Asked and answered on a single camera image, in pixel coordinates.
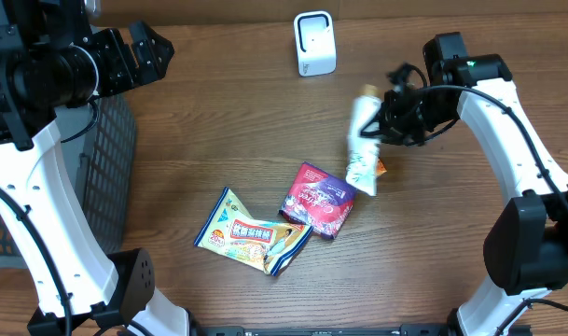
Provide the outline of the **white tube with gold cap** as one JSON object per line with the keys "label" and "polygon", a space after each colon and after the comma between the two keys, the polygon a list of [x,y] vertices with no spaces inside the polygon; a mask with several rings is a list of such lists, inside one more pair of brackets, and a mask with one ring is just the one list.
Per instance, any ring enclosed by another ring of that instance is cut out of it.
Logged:
{"label": "white tube with gold cap", "polygon": [[380,141],[361,134],[381,107],[378,88],[364,85],[353,100],[347,135],[348,165],[345,180],[368,196],[377,194]]}

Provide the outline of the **small orange white tissue pack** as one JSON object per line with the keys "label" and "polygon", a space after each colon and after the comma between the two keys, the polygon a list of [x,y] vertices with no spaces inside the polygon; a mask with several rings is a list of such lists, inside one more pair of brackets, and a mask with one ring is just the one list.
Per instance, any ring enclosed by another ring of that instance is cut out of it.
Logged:
{"label": "small orange white tissue pack", "polygon": [[377,165],[376,165],[376,177],[380,177],[383,174],[385,174],[386,172],[387,172],[387,169],[384,166],[383,162],[381,161],[381,159],[378,159]]}

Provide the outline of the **red purple pad packet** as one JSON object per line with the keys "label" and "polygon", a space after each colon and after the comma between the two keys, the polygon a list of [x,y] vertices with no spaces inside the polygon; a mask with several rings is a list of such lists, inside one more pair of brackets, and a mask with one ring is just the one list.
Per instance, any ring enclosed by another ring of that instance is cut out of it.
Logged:
{"label": "red purple pad packet", "polygon": [[326,239],[335,239],[353,209],[356,189],[342,179],[303,162],[284,197],[279,214],[295,224],[309,225]]}

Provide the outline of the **yellow snack packet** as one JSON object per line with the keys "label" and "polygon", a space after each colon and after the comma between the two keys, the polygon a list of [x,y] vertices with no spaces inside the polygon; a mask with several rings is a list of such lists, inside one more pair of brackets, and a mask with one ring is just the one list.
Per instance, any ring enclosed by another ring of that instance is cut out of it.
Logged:
{"label": "yellow snack packet", "polygon": [[312,227],[252,218],[225,187],[194,245],[277,276],[309,241]]}

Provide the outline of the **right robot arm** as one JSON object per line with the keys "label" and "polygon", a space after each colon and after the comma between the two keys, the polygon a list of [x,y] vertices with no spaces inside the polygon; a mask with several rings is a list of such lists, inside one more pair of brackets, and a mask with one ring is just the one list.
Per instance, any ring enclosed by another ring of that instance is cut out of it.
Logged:
{"label": "right robot arm", "polygon": [[[381,145],[421,146],[458,122],[477,138],[504,210],[483,245],[486,277],[442,324],[409,324],[404,335],[527,335],[520,317],[568,284],[568,174],[528,120],[501,56],[471,56],[460,33],[423,47],[424,68],[405,63],[392,88],[365,86],[353,102],[346,179],[376,193]],[[409,82],[418,73],[421,87]]]}

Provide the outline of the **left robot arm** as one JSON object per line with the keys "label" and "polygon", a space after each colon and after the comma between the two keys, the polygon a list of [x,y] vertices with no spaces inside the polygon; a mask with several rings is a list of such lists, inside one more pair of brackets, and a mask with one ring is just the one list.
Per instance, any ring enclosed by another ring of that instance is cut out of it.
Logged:
{"label": "left robot arm", "polygon": [[35,282],[33,335],[188,335],[187,311],[156,287],[142,248],[107,255],[70,183],[55,110],[95,105],[165,77],[172,43],[142,21],[126,44],[93,32],[87,1],[0,0],[0,215]]}

